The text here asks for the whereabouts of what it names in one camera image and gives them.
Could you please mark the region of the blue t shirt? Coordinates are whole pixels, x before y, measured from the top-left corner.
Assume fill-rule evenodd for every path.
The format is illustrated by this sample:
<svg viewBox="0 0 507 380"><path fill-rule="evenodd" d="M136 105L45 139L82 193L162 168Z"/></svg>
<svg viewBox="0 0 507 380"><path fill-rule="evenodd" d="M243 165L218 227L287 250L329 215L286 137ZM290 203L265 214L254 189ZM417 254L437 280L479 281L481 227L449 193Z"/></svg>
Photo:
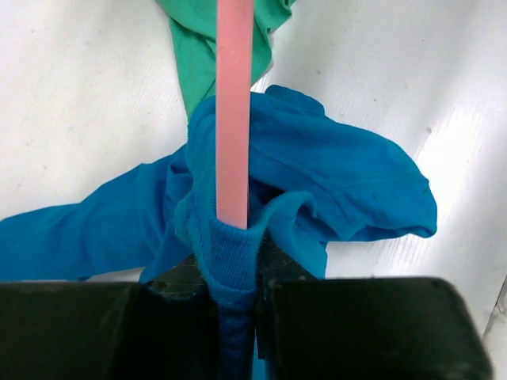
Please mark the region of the blue t shirt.
<svg viewBox="0 0 507 380"><path fill-rule="evenodd" d="M153 280L194 255L218 307L221 376L246 379L257 253L269 235L313 276L332 241L436 233L429 182L397 144L337 123L315 99L273 85L250 103L249 225L215 214L215 101L188 142L103 184L82 202L1 222L1 279L76 280L140 268Z"/></svg>

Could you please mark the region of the pink hanger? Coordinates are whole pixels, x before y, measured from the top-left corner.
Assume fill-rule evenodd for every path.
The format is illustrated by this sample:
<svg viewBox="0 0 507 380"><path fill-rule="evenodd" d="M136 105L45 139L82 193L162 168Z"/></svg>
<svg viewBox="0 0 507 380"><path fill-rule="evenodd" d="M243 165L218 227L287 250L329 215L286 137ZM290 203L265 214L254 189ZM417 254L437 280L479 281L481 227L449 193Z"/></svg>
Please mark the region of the pink hanger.
<svg viewBox="0 0 507 380"><path fill-rule="evenodd" d="M217 2L216 215L247 228L254 2Z"/></svg>

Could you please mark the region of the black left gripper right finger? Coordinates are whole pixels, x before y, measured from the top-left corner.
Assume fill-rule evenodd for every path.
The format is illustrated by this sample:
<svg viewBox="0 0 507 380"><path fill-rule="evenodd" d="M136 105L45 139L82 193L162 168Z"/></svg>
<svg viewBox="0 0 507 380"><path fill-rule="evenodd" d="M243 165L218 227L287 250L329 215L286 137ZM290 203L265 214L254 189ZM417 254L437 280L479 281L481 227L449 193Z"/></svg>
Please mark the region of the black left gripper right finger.
<svg viewBox="0 0 507 380"><path fill-rule="evenodd" d="M268 379L494 376L465 301L443 279L318 279L266 238L257 285Z"/></svg>

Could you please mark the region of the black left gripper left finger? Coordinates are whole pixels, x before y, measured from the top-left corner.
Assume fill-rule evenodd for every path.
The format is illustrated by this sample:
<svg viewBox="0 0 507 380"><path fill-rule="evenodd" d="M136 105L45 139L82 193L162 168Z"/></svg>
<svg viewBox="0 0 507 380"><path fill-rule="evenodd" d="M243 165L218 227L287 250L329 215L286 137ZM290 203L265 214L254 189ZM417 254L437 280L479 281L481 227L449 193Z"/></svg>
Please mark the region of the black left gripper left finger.
<svg viewBox="0 0 507 380"><path fill-rule="evenodd" d="M193 257L149 283L4 283L4 379L214 379L214 307Z"/></svg>

